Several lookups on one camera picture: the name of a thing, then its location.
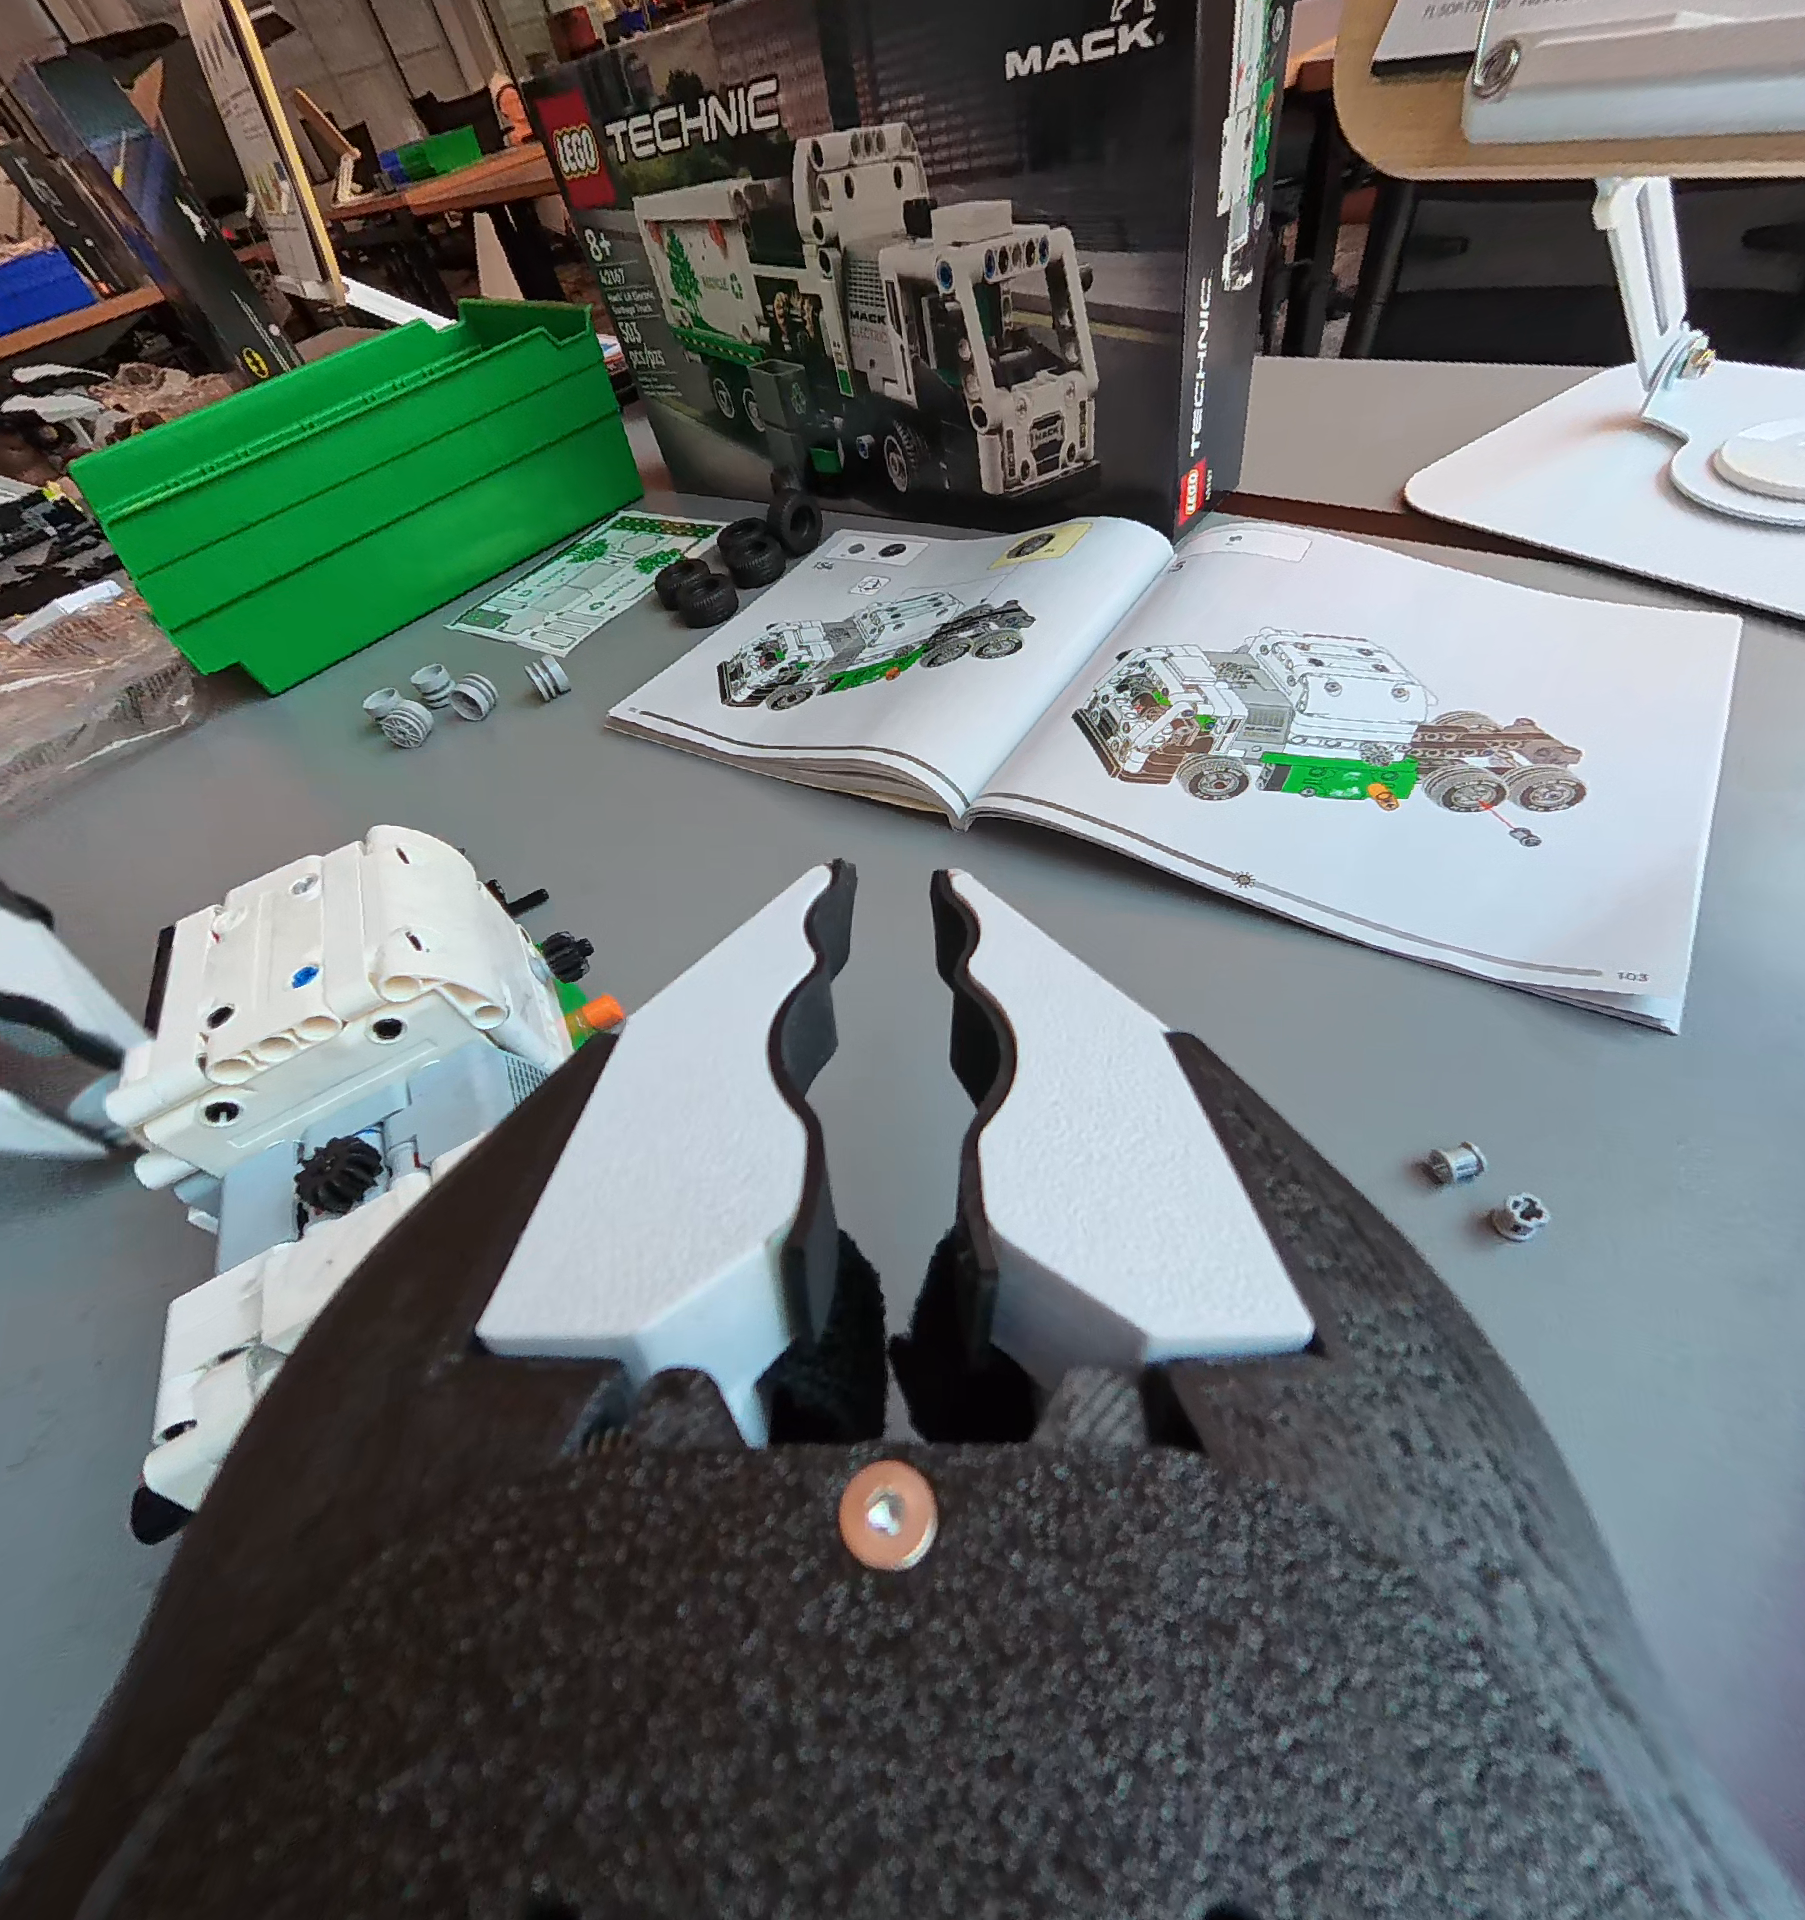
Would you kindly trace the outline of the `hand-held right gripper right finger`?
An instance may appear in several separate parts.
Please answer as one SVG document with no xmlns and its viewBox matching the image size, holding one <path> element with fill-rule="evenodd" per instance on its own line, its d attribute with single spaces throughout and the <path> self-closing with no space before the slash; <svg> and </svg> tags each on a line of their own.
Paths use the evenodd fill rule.
<svg viewBox="0 0 1805 1920">
<path fill-rule="evenodd" d="M 976 1116 L 930 1266 L 930 1433 L 1194 1436 L 1163 1369 L 1307 1351 L 1314 1322 L 1201 1099 L 1192 1037 L 972 874 L 932 877 Z"/>
</svg>

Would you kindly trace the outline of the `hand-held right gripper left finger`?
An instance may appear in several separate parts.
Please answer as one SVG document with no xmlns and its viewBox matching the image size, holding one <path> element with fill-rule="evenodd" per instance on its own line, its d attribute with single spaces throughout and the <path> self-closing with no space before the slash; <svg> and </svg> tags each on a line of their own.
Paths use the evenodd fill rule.
<svg viewBox="0 0 1805 1920">
<path fill-rule="evenodd" d="M 856 899 L 851 864 L 810 869 L 626 1022 L 482 1309 L 491 1353 L 696 1369 L 767 1442 L 759 1383 L 839 1287 L 810 1087 Z"/>
</svg>

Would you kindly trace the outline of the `white lego truck model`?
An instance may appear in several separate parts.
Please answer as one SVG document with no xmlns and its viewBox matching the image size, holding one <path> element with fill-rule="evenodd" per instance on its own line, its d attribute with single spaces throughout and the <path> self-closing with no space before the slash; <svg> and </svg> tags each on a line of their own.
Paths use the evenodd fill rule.
<svg viewBox="0 0 1805 1920">
<path fill-rule="evenodd" d="M 268 1383 L 373 1248 L 473 1146 L 614 1034 L 591 945 L 527 935 L 452 844 L 379 825 L 164 931 L 152 1034 L 108 1119 L 215 1242 L 167 1310 L 132 1531 L 200 1508 Z"/>
</svg>

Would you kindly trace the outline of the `lego instruction booklet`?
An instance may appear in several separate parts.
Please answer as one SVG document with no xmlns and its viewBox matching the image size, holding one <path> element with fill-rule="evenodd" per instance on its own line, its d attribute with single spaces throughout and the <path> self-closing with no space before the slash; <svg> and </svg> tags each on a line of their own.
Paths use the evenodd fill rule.
<svg viewBox="0 0 1805 1920">
<path fill-rule="evenodd" d="M 1741 633 L 1260 520 L 856 528 L 606 724 L 1677 1037 Z"/>
</svg>

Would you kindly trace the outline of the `pile of loose lego parts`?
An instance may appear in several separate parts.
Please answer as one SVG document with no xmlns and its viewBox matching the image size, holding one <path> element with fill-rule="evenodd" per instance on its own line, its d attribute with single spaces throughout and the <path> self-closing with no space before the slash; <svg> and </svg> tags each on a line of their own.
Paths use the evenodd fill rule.
<svg viewBox="0 0 1805 1920">
<path fill-rule="evenodd" d="M 54 362 L 0 368 L 0 617 L 119 571 L 68 478 L 125 425 L 105 374 Z"/>
</svg>

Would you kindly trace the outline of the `green lego sticker sheet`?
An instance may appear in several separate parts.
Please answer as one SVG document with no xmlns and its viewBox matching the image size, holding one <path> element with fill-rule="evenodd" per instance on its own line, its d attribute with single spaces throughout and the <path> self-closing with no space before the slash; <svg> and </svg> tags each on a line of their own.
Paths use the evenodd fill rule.
<svg viewBox="0 0 1805 1920">
<path fill-rule="evenodd" d="M 654 576 L 706 549 L 719 522 L 625 510 L 449 619 L 462 634 L 566 657 L 654 592 Z"/>
</svg>

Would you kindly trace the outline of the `dark lego truck box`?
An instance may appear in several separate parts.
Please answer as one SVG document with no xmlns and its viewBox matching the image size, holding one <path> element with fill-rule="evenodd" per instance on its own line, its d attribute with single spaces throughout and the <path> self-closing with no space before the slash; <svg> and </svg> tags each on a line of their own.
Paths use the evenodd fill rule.
<svg viewBox="0 0 1805 1920">
<path fill-rule="evenodd" d="M 525 84 L 680 494 L 1174 536 L 1239 482 L 1288 12 L 717 4 Z"/>
</svg>

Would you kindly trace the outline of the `clear plastic bags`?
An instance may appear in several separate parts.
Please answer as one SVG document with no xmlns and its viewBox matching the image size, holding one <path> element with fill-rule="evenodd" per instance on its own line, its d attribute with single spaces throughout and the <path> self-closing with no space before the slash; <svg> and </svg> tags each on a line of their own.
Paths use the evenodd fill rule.
<svg viewBox="0 0 1805 1920">
<path fill-rule="evenodd" d="M 200 677 L 116 582 L 0 626 L 0 810 L 185 728 Z"/>
</svg>

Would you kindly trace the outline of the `green plastic bin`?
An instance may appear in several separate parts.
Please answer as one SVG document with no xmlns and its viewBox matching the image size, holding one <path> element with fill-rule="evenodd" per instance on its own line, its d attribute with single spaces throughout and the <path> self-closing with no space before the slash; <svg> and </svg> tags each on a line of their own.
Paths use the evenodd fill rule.
<svg viewBox="0 0 1805 1920">
<path fill-rule="evenodd" d="M 268 693 L 637 501 L 585 305 L 462 302 L 74 461 L 174 646 Z"/>
</svg>

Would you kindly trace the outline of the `blue storage bin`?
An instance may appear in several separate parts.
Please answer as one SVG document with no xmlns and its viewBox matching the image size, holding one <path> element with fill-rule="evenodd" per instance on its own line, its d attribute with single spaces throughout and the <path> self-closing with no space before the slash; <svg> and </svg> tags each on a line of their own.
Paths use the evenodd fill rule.
<svg viewBox="0 0 1805 1920">
<path fill-rule="evenodd" d="M 93 288 L 59 247 L 0 254 L 0 338 L 95 303 Z"/>
</svg>

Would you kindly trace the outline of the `black cardboard box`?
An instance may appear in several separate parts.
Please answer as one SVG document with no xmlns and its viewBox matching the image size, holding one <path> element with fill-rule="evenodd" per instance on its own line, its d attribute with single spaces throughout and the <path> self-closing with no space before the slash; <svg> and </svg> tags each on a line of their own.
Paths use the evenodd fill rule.
<svg viewBox="0 0 1805 1920">
<path fill-rule="evenodd" d="M 87 279 L 108 293 L 155 286 L 239 385 L 299 365 L 164 134 L 102 61 L 28 61 L 9 94 L 40 140 L 0 146 L 2 171 Z"/>
</svg>

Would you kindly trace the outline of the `white desk stand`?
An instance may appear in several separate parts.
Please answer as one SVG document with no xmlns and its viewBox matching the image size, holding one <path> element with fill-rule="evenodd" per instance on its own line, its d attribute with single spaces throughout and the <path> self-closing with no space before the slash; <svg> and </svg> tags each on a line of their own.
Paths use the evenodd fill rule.
<svg viewBox="0 0 1805 1920">
<path fill-rule="evenodd" d="M 1490 4 L 1477 147 L 1737 140 L 1805 171 L 1805 2 Z M 1675 188 L 1610 160 L 1594 224 L 1633 359 L 1412 477 L 1419 511 L 1805 623 L 1805 313 L 1783 365 L 1689 317 Z"/>
</svg>

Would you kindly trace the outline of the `wooden workbench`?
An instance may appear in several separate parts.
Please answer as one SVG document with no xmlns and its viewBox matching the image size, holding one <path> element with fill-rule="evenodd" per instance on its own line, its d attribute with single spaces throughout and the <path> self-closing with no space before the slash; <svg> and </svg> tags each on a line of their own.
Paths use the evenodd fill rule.
<svg viewBox="0 0 1805 1920">
<path fill-rule="evenodd" d="M 422 220 L 449 212 L 537 201 L 552 193 L 556 193 L 556 176 L 543 147 L 509 147 L 439 178 L 359 193 L 322 208 L 322 217 L 333 228 L 399 211 Z"/>
</svg>

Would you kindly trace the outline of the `black chair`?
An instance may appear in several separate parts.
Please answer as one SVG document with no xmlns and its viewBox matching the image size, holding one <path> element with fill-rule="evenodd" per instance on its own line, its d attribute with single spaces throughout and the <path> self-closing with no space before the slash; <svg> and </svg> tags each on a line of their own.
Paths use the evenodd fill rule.
<svg viewBox="0 0 1805 1920">
<path fill-rule="evenodd" d="M 1617 365 L 1628 336 L 1589 182 L 1381 178 L 1346 359 Z"/>
</svg>

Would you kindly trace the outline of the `tan-edged board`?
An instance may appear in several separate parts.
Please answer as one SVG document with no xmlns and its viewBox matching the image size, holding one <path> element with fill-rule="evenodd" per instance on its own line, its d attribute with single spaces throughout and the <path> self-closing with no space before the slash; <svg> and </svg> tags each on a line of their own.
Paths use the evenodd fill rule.
<svg viewBox="0 0 1805 1920">
<path fill-rule="evenodd" d="M 1805 178 L 1803 131 L 1648 131 L 1551 142 L 1477 142 L 1464 127 L 1473 95 L 1464 69 L 1374 71 L 1391 4 L 1344 9 L 1336 51 L 1336 109 L 1360 156 L 1402 182 L 1698 182 Z"/>
</svg>

